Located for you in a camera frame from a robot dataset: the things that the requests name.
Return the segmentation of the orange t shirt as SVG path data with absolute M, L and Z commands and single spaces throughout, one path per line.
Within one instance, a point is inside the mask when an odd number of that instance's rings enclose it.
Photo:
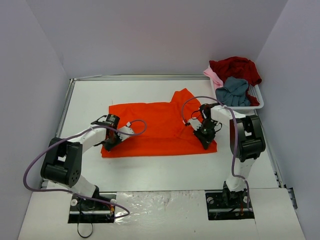
M 123 127 L 133 121 L 131 128 L 139 136 L 128 137 L 110 151 L 101 149 L 102 158 L 179 156 L 216 153 L 217 143 L 204 149 L 185 126 L 182 117 L 190 117 L 201 103 L 186 88 L 175 91 L 170 102 L 123 103 L 109 106 L 109 113 L 120 118 Z

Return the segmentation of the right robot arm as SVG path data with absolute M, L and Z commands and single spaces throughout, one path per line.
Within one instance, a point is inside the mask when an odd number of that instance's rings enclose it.
M 248 189 L 247 178 L 251 168 L 266 149 L 260 118 L 233 111 L 217 103 L 203 104 L 199 108 L 202 120 L 190 118 L 193 134 L 207 150 L 214 141 L 218 125 L 228 127 L 232 153 L 231 170 L 223 184 L 222 202 L 229 207 L 240 200 L 240 192 Z

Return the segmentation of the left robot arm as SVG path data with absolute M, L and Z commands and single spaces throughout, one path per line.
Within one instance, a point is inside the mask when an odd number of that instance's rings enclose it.
M 101 203 L 99 188 L 87 181 L 81 174 L 83 153 L 91 147 L 102 145 L 109 152 L 122 142 L 120 134 L 104 128 L 117 129 L 120 117 L 114 114 L 103 116 L 105 120 L 95 120 L 85 134 L 62 142 L 46 154 L 41 167 L 42 178 L 67 188 L 73 194 L 83 196 L 82 203 L 89 209 Z

